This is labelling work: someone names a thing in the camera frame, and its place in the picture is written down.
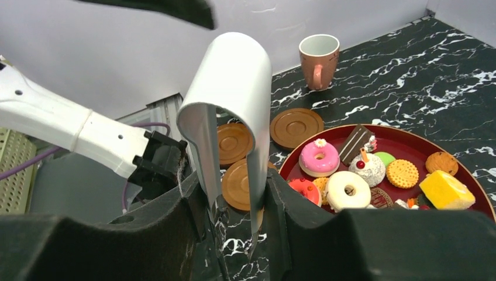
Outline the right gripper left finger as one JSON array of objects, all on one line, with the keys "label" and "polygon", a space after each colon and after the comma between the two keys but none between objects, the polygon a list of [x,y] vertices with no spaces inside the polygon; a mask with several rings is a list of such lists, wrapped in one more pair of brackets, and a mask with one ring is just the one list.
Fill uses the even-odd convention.
[{"label": "right gripper left finger", "polygon": [[1,217],[2,280],[216,280],[206,196],[196,173],[151,202],[88,225]]}]

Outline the dark red round tray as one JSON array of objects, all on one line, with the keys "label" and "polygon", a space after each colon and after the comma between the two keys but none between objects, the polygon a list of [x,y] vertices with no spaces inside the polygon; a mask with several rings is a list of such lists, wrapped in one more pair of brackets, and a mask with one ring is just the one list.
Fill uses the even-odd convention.
[{"label": "dark red round tray", "polygon": [[[428,173],[425,169],[425,162],[428,156],[435,152],[445,152],[443,148],[435,143],[402,129],[372,124],[365,124],[364,126],[375,134],[378,139],[379,151],[385,151],[397,159],[405,159],[412,162],[418,168],[421,180]],[[312,180],[313,178],[305,174],[299,167],[298,159],[302,148],[310,141],[324,138],[330,144],[340,149],[355,127],[355,124],[337,126],[317,133],[305,140],[287,156],[279,169],[281,177],[285,180],[302,177]],[[483,187],[464,165],[461,163],[458,163],[458,165],[459,169],[454,175],[455,178],[465,184],[476,198],[475,204],[470,208],[485,214],[491,220],[495,221],[495,211]],[[421,193],[419,186],[411,189],[400,189],[394,187],[387,179],[384,179],[377,187],[382,189],[382,196],[385,194],[388,195],[391,203],[397,199],[407,200],[409,198],[416,198]]]}]

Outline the metal serving tongs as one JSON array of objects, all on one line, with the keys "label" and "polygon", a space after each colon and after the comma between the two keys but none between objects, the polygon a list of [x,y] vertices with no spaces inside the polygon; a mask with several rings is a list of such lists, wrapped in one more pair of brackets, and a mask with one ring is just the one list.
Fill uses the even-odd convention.
[{"label": "metal serving tongs", "polygon": [[209,208],[221,195],[216,109],[236,117],[248,129],[253,144],[247,159],[249,178],[251,257],[263,221],[264,191],[270,148],[272,67],[263,47],[248,35],[228,32],[209,45],[177,115],[177,126],[192,150]]}]

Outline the white frosted donut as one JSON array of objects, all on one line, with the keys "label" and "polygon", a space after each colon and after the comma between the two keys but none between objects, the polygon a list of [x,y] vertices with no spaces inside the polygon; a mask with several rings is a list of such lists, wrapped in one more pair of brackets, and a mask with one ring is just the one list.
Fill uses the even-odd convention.
[{"label": "white frosted donut", "polygon": [[326,198],[338,213],[345,208],[366,208],[371,202],[371,190],[358,174],[341,171],[332,174],[326,184]]}]

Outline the red sprinkled donut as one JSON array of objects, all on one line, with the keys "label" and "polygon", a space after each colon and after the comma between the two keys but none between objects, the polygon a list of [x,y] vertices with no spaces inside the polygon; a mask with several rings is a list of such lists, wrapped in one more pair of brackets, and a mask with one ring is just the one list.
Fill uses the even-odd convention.
[{"label": "red sprinkled donut", "polygon": [[320,190],[312,181],[305,178],[292,179],[288,182],[289,186],[300,193],[303,197],[320,207],[322,205],[322,196]]}]

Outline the pink frosted donut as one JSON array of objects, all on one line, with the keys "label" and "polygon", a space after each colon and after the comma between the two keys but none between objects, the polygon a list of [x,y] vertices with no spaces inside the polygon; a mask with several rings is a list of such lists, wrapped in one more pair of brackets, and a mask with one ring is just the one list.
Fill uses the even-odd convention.
[{"label": "pink frosted donut", "polygon": [[336,148],[323,138],[306,144],[299,155],[299,166],[309,176],[329,177],[336,172],[340,158]]}]

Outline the wooden coaster lower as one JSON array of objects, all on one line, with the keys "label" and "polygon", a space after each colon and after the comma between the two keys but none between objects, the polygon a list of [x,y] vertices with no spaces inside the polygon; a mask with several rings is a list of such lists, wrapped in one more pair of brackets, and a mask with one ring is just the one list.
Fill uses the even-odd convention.
[{"label": "wooden coaster lower", "polygon": [[221,182],[225,201],[240,211],[250,211],[249,175],[247,160],[235,162],[227,169]]}]

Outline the wooden coaster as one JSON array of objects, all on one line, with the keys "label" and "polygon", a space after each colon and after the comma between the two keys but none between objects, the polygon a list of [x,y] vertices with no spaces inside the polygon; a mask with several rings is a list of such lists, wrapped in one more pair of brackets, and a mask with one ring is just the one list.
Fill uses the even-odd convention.
[{"label": "wooden coaster", "polygon": [[249,175],[247,160],[235,162],[227,169],[221,182],[225,201],[240,211],[250,211]]},{"label": "wooden coaster", "polygon": [[293,150],[323,129],[323,119],[315,111],[293,108],[279,113],[272,120],[270,136],[281,148]]},{"label": "wooden coaster", "polygon": [[253,138],[244,124],[224,124],[217,128],[220,167],[227,169],[242,160],[253,147]]}]

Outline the white cream puff with cherry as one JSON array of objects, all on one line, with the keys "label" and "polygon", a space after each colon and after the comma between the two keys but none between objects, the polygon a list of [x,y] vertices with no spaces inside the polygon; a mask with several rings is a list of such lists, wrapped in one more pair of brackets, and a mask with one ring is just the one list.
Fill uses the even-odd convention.
[{"label": "white cream puff with cherry", "polygon": [[384,162],[372,153],[366,153],[367,161],[362,154],[357,155],[349,164],[348,171],[358,174],[369,187],[379,185],[385,178],[386,166]]}]

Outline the small decorated white cake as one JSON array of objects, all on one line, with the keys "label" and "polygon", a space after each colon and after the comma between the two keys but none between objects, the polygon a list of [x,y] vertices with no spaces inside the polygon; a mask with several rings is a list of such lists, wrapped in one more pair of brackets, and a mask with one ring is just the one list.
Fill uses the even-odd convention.
[{"label": "small decorated white cake", "polygon": [[429,210],[430,207],[427,205],[417,205],[417,200],[413,198],[407,199],[407,201],[397,199],[392,205],[393,209],[407,209],[407,210]]}]

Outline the wooden coaster upper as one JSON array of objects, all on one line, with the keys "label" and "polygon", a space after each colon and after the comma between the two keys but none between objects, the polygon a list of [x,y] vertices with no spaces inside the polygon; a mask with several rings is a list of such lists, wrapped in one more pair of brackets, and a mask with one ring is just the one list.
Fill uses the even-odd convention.
[{"label": "wooden coaster upper", "polygon": [[323,119],[315,111],[293,108],[279,113],[272,120],[270,136],[281,148],[293,150],[323,129]]}]

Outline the round yellow biscuit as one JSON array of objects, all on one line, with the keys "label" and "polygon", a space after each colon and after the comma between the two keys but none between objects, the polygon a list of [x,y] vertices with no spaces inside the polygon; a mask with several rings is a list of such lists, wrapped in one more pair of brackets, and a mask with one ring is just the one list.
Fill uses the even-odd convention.
[{"label": "round yellow biscuit", "polygon": [[419,172],[412,162],[405,159],[397,159],[387,166],[386,177],[395,187],[411,189],[419,180]]}]

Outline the wooden coaster middle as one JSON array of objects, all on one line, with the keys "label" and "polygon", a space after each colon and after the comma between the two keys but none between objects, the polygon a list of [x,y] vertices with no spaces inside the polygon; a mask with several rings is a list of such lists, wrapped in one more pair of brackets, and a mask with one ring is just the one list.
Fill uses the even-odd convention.
[{"label": "wooden coaster middle", "polygon": [[253,138],[244,124],[224,124],[217,128],[220,167],[227,169],[242,160],[253,147]]}]

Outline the yellow cake slice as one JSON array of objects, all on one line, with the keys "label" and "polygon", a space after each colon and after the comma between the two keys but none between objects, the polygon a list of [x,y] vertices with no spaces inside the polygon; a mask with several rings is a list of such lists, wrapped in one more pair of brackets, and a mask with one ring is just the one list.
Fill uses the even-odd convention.
[{"label": "yellow cake slice", "polygon": [[442,170],[435,170],[426,176],[419,186],[438,210],[466,210],[476,202],[465,184]]}]

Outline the chocolate chip cookie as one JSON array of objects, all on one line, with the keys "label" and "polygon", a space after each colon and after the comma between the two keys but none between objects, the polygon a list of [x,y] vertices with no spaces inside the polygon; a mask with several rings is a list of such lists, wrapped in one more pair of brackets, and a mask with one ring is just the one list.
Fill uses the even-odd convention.
[{"label": "chocolate chip cookie", "polygon": [[429,173],[436,170],[444,171],[454,176],[459,169],[457,159],[447,152],[435,152],[428,156],[425,167]]}]

